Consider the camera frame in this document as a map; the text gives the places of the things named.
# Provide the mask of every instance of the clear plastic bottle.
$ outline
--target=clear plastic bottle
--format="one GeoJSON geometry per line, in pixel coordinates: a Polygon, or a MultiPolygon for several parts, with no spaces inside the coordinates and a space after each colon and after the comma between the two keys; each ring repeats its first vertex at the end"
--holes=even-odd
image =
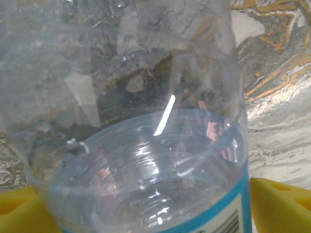
{"type": "Polygon", "coordinates": [[[0,127],[64,232],[251,232],[230,1],[0,4],[0,127]]]}

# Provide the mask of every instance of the bottle label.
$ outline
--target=bottle label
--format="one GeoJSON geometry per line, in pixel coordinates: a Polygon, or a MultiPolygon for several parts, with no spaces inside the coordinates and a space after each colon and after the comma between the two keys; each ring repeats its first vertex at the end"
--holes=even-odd
{"type": "Polygon", "coordinates": [[[199,216],[160,233],[251,233],[248,165],[237,185],[199,216]]]}

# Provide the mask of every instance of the yellow plastic object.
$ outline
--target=yellow plastic object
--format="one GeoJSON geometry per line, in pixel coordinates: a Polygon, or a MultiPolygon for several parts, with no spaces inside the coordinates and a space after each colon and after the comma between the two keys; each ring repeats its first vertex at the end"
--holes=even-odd
{"type": "Polygon", "coordinates": [[[311,233],[311,191],[262,178],[250,180],[258,233],[311,233]]]}
{"type": "Polygon", "coordinates": [[[0,233],[61,233],[32,187],[0,193],[0,233]]]}

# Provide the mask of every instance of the table surface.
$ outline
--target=table surface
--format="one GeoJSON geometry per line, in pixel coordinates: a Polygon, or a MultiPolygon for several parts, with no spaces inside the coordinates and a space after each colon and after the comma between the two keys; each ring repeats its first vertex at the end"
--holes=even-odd
{"type": "MultiPolygon", "coordinates": [[[[311,189],[311,0],[233,0],[251,177],[311,189]]],[[[0,192],[26,185],[0,133],[0,192]]]]}

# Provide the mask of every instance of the white label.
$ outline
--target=white label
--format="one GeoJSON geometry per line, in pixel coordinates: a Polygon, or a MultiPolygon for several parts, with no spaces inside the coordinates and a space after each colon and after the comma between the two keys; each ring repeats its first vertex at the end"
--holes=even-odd
{"type": "Polygon", "coordinates": [[[212,220],[191,233],[243,233],[241,194],[212,220]]]}

